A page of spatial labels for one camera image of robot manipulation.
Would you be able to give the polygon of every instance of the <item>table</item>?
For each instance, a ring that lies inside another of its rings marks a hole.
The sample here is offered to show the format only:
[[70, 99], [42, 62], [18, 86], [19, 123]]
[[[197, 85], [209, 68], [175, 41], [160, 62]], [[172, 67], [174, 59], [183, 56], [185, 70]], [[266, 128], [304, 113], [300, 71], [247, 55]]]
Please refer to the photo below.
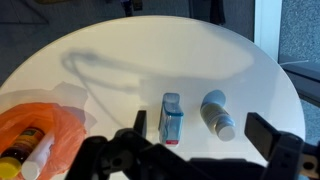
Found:
[[[108, 139], [118, 129], [132, 127], [137, 111], [145, 109], [147, 139], [158, 142], [162, 96], [179, 93], [185, 117], [180, 145], [171, 150], [186, 160], [245, 158], [265, 165], [243, 133], [247, 112], [258, 112], [278, 130], [305, 138], [300, 100], [280, 66], [240, 35], [197, 20], [146, 16], [83, 28], [30, 57], [0, 94], [24, 90], [29, 95], [22, 99], [28, 102], [35, 99], [28, 98], [34, 96], [31, 92], [49, 91], [62, 82], [86, 91], [88, 98], [78, 98], [94, 119], [89, 133]], [[236, 138], [229, 142], [210, 134], [200, 116], [203, 97], [215, 89], [225, 93], [224, 108], [236, 123]], [[43, 102], [59, 99], [39, 96]], [[60, 97], [59, 103], [79, 105], [73, 100]]]

